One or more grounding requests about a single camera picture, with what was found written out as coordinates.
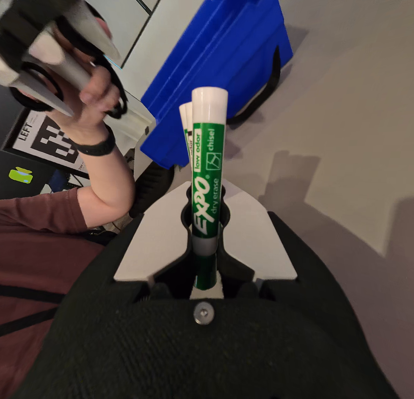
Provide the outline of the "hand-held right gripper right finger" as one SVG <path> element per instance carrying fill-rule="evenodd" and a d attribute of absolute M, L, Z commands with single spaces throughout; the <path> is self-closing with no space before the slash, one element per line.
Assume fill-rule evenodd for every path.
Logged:
<path fill-rule="evenodd" d="M 223 180 L 217 267 L 229 282 L 297 278 L 270 215 L 258 200 Z"/>

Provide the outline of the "black framed tag sign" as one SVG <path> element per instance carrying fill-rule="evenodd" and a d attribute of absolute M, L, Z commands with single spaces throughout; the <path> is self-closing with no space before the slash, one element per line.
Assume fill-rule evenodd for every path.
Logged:
<path fill-rule="evenodd" d="M 89 179 L 72 140 L 44 112 L 24 108 L 5 137 L 1 150 Z"/>

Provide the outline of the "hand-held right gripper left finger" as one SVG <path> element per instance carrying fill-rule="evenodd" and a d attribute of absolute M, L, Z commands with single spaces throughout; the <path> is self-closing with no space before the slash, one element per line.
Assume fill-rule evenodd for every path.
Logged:
<path fill-rule="evenodd" d="M 188 230 L 181 214 L 190 186 L 189 181 L 183 183 L 145 211 L 113 277 L 116 282 L 155 284 L 158 275 L 185 254 Z"/>

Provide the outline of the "maroon shirt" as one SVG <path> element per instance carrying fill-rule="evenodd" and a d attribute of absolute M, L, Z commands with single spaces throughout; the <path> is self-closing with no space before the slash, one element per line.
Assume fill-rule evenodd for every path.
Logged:
<path fill-rule="evenodd" d="M 1 285 L 65 295 L 102 252 L 102 245 L 82 236 L 88 227 L 79 190 L 1 200 Z M 1 398 L 9 398 L 21 385 L 51 323 L 49 319 L 1 336 Z"/>

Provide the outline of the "black laptop green sticker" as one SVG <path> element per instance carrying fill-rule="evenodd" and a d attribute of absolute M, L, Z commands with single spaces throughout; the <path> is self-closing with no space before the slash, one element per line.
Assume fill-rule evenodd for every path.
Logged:
<path fill-rule="evenodd" d="M 33 156 L 0 152 L 0 199 L 37 196 L 45 185 L 52 192 L 64 189 L 69 178 L 54 163 Z"/>

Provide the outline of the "person's left hand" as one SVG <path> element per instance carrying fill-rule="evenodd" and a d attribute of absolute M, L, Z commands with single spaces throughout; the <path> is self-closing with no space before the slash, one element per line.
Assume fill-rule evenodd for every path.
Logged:
<path fill-rule="evenodd" d="M 73 142 L 94 146 L 108 138 L 103 120 L 106 112 L 117 106 L 120 91 L 112 84 L 111 75 L 104 67 L 92 63 L 81 63 L 81 66 L 90 77 L 82 91 L 55 72 L 51 73 L 62 89 L 64 102 L 73 111 L 73 116 L 66 116 L 57 110 L 46 114 Z"/>

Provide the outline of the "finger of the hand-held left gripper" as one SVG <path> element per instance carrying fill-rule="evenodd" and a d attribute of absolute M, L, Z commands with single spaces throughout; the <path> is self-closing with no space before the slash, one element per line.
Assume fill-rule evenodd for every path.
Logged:
<path fill-rule="evenodd" d="M 53 94 L 44 83 L 28 72 L 20 75 L 9 84 L 10 90 L 16 98 L 33 111 L 57 111 L 67 117 L 73 117 L 73 110 L 63 100 Z"/>
<path fill-rule="evenodd" d="M 84 0 L 77 0 L 69 9 L 68 22 L 78 34 L 108 58 L 111 60 L 120 59 L 118 49 L 102 29 Z"/>

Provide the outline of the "black wristband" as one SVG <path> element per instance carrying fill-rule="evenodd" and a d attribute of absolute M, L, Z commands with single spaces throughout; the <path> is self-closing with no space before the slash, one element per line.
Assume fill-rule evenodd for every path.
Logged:
<path fill-rule="evenodd" d="M 107 129 L 108 136 L 105 141 L 96 145 L 84 145 L 73 142 L 74 147 L 78 152 L 93 157 L 107 156 L 112 153 L 116 146 L 116 138 L 110 126 L 104 124 Z"/>

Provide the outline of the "green dry-erase marker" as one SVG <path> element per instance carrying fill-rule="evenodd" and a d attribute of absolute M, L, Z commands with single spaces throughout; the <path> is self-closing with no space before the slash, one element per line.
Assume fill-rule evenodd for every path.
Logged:
<path fill-rule="evenodd" d="M 191 163 L 186 106 L 187 106 L 187 103 L 180 105 L 179 106 L 179 112 L 180 112 L 180 118 L 181 118 L 181 122 L 182 122 L 182 126 L 183 126 L 184 136 L 185 136 L 185 143 L 186 143 L 186 147 L 187 147 L 189 163 Z"/>
<path fill-rule="evenodd" d="M 216 284 L 227 103 L 228 92 L 222 88 L 199 87 L 192 91 L 191 235 L 194 286 L 201 291 Z"/>

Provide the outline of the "person's left forearm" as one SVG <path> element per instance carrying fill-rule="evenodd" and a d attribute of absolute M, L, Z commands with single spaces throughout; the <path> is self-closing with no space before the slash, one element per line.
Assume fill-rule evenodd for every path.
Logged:
<path fill-rule="evenodd" d="M 80 153 L 90 186 L 79 189 L 77 199 L 88 229 L 102 226 L 127 214 L 135 198 L 132 171 L 117 145 L 101 157 Z"/>

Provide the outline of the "blue plastic bin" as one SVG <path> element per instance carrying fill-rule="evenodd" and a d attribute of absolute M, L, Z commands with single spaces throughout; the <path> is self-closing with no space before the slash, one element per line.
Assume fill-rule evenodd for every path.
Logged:
<path fill-rule="evenodd" d="M 238 124 L 272 95 L 292 58 L 279 0 L 205 0 L 142 96 L 157 123 L 142 153 L 165 169 L 186 166 L 179 106 L 192 90 L 227 90 L 227 122 Z"/>

